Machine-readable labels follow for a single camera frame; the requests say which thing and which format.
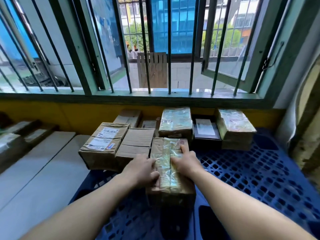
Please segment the forearm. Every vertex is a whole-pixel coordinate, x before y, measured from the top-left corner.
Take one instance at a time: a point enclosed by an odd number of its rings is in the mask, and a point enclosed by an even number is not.
[[[315,239],[289,218],[205,170],[191,179],[233,240]]]
[[[130,193],[135,182],[121,174],[92,193],[78,199],[52,218],[36,226],[23,240],[94,239],[118,203]]]

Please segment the yellow wall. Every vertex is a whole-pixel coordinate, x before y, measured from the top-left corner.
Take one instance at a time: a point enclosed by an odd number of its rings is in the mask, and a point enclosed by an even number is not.
[[[40,119],[54,123],[62,131],[74,131],[91,135],[101,122],[113,122],[122,109],[140,109],[144,116],[160,117],[164,107],[133,106],[115,104],[68,104],[39,101],[1,101],[0,111],[7,113],[15,122],[23,119]],[[274,131],[285,110],[243,110],[255,127],[265,127]],[[193,114],[212,115],[213,108],[191,108]]]

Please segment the package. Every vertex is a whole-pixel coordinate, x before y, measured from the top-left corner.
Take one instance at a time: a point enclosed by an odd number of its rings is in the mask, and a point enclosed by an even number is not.
[[[23,137],[13,133],[5,133],[0,136],[0,172],[3,164],[12,164],[20,159],[27,151],[27,144]]]
[[[154,138],[150,158],[155,158],[154,170],[160,177],[152,187],[146,188],[151,206],[184,206],[192,208],[196,200],[194,183],[181,175],[170,157],[182,157],[180,145],[188,146],[187,139]]]
[[[155,137],[159,137],[161,117],[144,116],[138,128],[155,129]]]
[[[129,126],[130,124],[103,122],[96,129],[79,150],[88,169],[119,171],[115,155]]]
[[[46,137],[48,137],[52,132],[59,129],[59,126],[56,124],[43,124],[39,129],[35,129],[28,135],[24,137],[24,140],[30,148],[35,147]]]
[[[119,171],[122,171],[137,154],[149,156],[154,135],[155,129],[130,128],[128,130],[115,155]]]
[[[115,118],[114,123],[130,124],[130,127],[137,128],[141,118],[141,110],[123,109]]]
[[[217,109],[217,126],[222,138],[222,149],[250,150],[257,131],[242,111]]]
[[[13,133],[21,136],[26,136],[34,129],[38,128],[41,125],[40,120],[33,121],[20,121],[14,125],[6,127],[6,133]]]
[[[12,120],[6,113],[0,112],[0,129],[4,129],[5,127],[12,124]]]
[[[222,140],[213,115],[192,115],[194,139],[192,148],[220,150]]]
[[[190,108],[166,108],[162,112],[159,136],[193,139],[193,123]]]

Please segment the hand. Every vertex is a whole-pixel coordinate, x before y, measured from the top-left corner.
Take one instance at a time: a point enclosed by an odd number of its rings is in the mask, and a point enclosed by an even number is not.
[[[122,175],[134,187],[144,187],[151,185],[160,176],[159,172],[152,171],[155,159],[148,159],[146,154],[137,154],[136,157],[126,165]]]
[[[199,170],[204,170],[200,161],[196,157],[196,153],[194,151],[189,151],[189,148],[185,145],[181,145],[181,150],[183,156],[181,158],[172,156],[171,161],[176,166],[177,170],[192,179],[192,175]]]

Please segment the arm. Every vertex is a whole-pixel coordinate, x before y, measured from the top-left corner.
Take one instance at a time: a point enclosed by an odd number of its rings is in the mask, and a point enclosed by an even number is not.
[[[203,169],[195,152],[181,146],[183,157],[172,157],[178,171],[194,181],[211,209],[234,240],[311,240],[315,238],[295,222],[219,180]]]
[[[78,199],[48,220],[34,227],[21,240],[89,240],[95,239],[116,206],[136,187],[159,177],[152,172],[155,160],[137,155],[107,184]]]

